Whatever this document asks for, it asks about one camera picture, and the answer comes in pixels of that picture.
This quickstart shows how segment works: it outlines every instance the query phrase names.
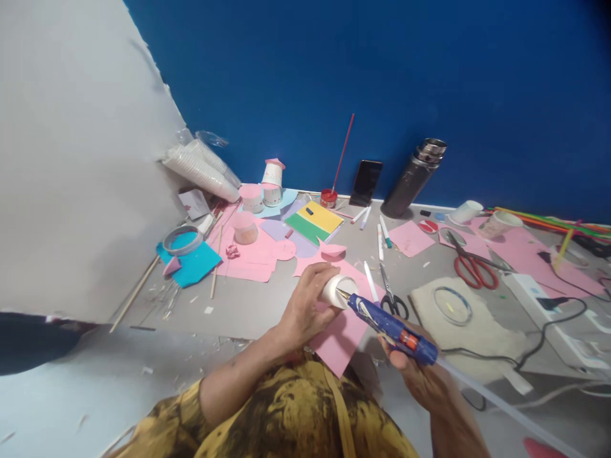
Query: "smartphone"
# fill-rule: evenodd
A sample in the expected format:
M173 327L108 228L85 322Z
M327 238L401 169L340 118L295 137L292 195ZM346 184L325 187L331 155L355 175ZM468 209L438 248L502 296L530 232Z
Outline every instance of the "smartphone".
M376 190L377 180L382 172L382 163L378 161L361 161L356 173L355 187L350 194L350 205L366 207Z

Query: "scissors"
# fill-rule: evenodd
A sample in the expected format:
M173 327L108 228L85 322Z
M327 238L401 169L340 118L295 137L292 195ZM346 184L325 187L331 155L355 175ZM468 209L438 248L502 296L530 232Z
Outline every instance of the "scissors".
M384 281L384 288L386 290L386 296L382 298L382 301L380 302L380 307L382 307L383 309L384 304L387 303L388 307L390 308L390 312L393 315L398 315L403 319L408 319L409 311L407 310L407 307L405 306L405 302L403 302L399 296L395 296L393 292L391 291L390 283L388 281L388 277L386 276L386 272L384 271L384 265L382 263L380 263L380 271L382 272L382 280ZM403 310L405 312L404 316L401 313L399 313L399 308L397 307L397 304L401 304L401 306L403 307Z
M511 272L512 269L508 269L499 264L495 264L492 261L483 258L482 256L478 256L476 254L467 253L465 249L458 243L456 237L452 232L447 233L448 238L452 242L452 245L456 248L456 252L458 253L458 257L454 261L454 269L459 277L461 277L465 283L467 283L471 288L481 289L483 287L488 289L496 289L498 288L498 277L495 272L490 269L488 266L495 267L499 270L504 270L507 272ZM463 273L460 265L463 265L467 272L471 275L475 281L471 281L466 274ZM491 279L490 282L486 282L484 276L482 275L482 270L485 270L488 273L488 276Z

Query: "stainless steel thermos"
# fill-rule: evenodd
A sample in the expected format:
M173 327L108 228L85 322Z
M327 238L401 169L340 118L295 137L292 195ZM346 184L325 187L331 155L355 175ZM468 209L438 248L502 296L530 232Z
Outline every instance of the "stainless steel thermos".
M395 187L384 199L380 210L389 218L399 218L420 193L439 167L447 145L437 139L425 139L410 156Z

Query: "red stick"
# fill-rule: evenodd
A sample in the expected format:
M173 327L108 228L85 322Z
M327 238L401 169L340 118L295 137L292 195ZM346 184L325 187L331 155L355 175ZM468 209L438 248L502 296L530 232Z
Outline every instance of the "red stick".
M337 183L337 177L339 176L339 169L342 167L342 159L344 158L344 153L346 152L346 145L348 144L348 137L350 136L350 130L352 129L352 121L355 120L355 114L352 114L352 118L350 118L350 125L348 126L348 132L346 133L346 141L344 141L344 149L342 149L342 156L339 158L339 165L337 166L337 173L335 174L335 181L333 182L332 191L335 191L335 184Z

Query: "white marker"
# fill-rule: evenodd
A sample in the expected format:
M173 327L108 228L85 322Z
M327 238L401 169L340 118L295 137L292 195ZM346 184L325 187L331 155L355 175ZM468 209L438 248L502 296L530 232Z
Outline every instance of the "white marker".
M371 289L371 297L374 300L374 303L380 305L380 299L377 298L376 285L374 285L374 280L371 278L371 270L369 270L369 266L367 265L367 261L363 261L363 266L365 267L365 276L367 276L367 282L369 283L369 289Z
M362 210L361 210L361 211L358 213L358 215L356 215L356 216L355 216L355 217L354 217L354 218L353 218L353 219L350 221L350 224L354 224L355 222L357 222L357 221L358 221L358 219L359 219L361 216L363 216L363 215L365 214L365 212L367 211L367 209L368 209L368 208L369 208L369 207L365 207L364 209L362 209Z
M363 217L363 222L361 223L361 230L365 229L365 225L367 224L367 218L369 218L370 212L371 206L367 207L367 211L365 212L365 216Z
M382 218L382 215L380 215L380 224L382 225L382 233L384 234L384 238L386 239L386 246L389 248L392 248L393 244L390 242L390 237L388 236L386 224L384 223L384 219Z
M384 262L384 244L382 243L382 226L377 226L377 255Z

